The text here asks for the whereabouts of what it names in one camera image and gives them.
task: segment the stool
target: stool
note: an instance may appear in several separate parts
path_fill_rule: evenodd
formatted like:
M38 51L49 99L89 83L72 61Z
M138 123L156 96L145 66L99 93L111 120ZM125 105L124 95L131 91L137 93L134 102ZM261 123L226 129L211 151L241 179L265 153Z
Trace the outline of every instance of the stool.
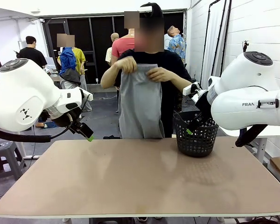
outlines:
M9 164L11 171L4 171L3 165ZM0 141L0 178L7 176L14 176L17 181L22 176L22 169L25 167L25 161L21 156L21 153L13 141Z
M89 224L135 224L135 220L130 217L89 218Z

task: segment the blue floral shirt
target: blue floral shirt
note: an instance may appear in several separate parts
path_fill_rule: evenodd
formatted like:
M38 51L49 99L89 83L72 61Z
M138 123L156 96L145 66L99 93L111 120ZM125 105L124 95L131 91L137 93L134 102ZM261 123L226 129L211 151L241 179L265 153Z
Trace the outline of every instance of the blue floral shirt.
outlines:
M185 40L179 34L179 35L174 36L170 40L168 50L170 50L171 52L177 53L178 56L181 57L182 62L185 64L186 63L186 47L187 47L187 44L186 44Z

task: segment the basket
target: basket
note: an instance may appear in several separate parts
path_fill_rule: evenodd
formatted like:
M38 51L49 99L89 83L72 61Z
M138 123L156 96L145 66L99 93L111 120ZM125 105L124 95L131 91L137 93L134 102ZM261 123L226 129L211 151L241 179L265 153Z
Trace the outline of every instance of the basket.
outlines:
M177 146L179 151L188 156L205 157L213 150L219 126L213 119L209 119L192 134L188 134L187 124L198 113L188 111L174 114Z

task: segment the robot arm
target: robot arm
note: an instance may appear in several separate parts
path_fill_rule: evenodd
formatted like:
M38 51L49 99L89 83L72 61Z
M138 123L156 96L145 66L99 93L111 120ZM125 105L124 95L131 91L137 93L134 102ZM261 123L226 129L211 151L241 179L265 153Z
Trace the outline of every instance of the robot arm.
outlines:
M93 131L79 122L82 99L91 93L76 87L60 90L33 61L15 59L0 68L0 128L18 132L31 127L45 110L50 118L89 139ZM48 142L52 136L20 136L0 131L0 138L22 142Z
M259 52L239 55L221 78L209 78L208 90L193 83L183 94L194 96L201 111L189 124L191 132L209 118L228 130L252 126L237 140L240 147L256 138L267 125L280 126L280 89L273 75L273 62Z

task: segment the red shirt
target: red shirt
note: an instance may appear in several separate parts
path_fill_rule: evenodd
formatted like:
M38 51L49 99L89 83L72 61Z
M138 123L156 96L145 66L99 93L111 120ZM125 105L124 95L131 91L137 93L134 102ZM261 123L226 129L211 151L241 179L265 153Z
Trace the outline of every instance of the red shirt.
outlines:
M120 57L123 52L135 48L135 38L119 38L112 44L112 55Z

